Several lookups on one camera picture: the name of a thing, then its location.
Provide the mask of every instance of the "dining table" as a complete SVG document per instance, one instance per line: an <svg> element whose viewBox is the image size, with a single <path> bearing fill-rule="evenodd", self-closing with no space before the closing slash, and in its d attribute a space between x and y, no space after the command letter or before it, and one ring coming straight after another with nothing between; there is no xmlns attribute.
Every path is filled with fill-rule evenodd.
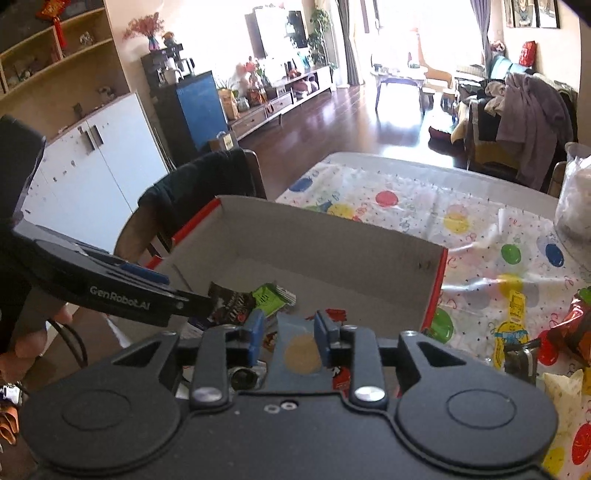
<svg viewBox="0 0 591 480"><path fill-rule="evenodd" d="M591 284L591 273L558 240L556 198L471 171L334 153L277 201L447 247L443 285L426 333L496 369L503 369L505 342L540 338L537 385L548 390L546 373L580 380L570 385L575 400L568 411L558 407L559 431L544 466L556 478L591 478L591 375L546 339L573 295ZM517 317L516 296L523 299ZM584 375L573 375L581 369Z"/></svg>

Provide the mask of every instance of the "vase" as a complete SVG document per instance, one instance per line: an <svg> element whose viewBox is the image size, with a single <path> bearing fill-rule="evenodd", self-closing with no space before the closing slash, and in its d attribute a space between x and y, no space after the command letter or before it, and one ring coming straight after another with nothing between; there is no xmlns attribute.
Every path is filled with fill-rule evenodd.
<svg viewBox="0 0 591 480"><path fill-rule="evenodd" d="M148 48L150 51L160 50L160 43L156 40L156 36L152 35L148 37Z"/></svg>

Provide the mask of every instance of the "pink flowers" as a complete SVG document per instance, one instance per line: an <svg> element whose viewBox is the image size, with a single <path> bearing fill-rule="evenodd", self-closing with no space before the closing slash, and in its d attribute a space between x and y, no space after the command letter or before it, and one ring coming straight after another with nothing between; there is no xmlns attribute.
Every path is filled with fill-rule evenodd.
<svg viewBox="0 0 591 480"><path fill-rule="evenodd" d="M154 15L147 15L142 18L134 18L127 27L125 34L123 35L124 40L143 35L144 37L154 37L156 32L162 32L164 30L164 20L160 20L160 14L156 12Z"/></svg>

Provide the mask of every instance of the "green polka dot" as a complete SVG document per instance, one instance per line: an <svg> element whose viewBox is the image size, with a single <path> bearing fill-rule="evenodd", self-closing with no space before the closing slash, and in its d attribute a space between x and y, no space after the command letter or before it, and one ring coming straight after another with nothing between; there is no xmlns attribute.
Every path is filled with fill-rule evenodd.
<svg viewBox="0 0 591 480"><path fill-rule="evenodd" d="M509 265L517 265L521 262L521 251L517 245L503 245L503 248L501 248L501 256Z"/></svg>
<svg viewBox="0 0 591 480"><path fill-rule="evenodd" d="M581 288L579 290L579 297L581 297L585 303L591 305L591 287Z"/></svg>
<svg viewBox="0 0 591 480"><path fill-rule="evenodd" d="M453 323L449 314L440 308L435 311L431 328L429 329L431 338L441 343L447 343L453 335Z"/></svg>

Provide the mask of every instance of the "cabinet handle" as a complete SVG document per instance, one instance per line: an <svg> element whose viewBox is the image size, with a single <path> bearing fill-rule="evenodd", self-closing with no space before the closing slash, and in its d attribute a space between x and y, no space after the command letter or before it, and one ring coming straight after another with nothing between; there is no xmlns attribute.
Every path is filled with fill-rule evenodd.
<svg viewBox="0 0 591 480"><path fill-rule="evenodd" d="M86 135L86 139L88 140L88 143L90 144L90 148L92 149L92 151L96 150L95 145L90 137L90 134L86 130L84 130L84 134Z"/></svg>
<svg viewBox="0 0 591 480"><path fill-rule="evenodd" d="M103 145L105 145L105 142L103 141L103 137L100 136L99 129L96 127L96 125L93 125L92 127L90 127L90 131L92 132L92 136L95 138L95 142L99 147L102 147Z"/></svg>

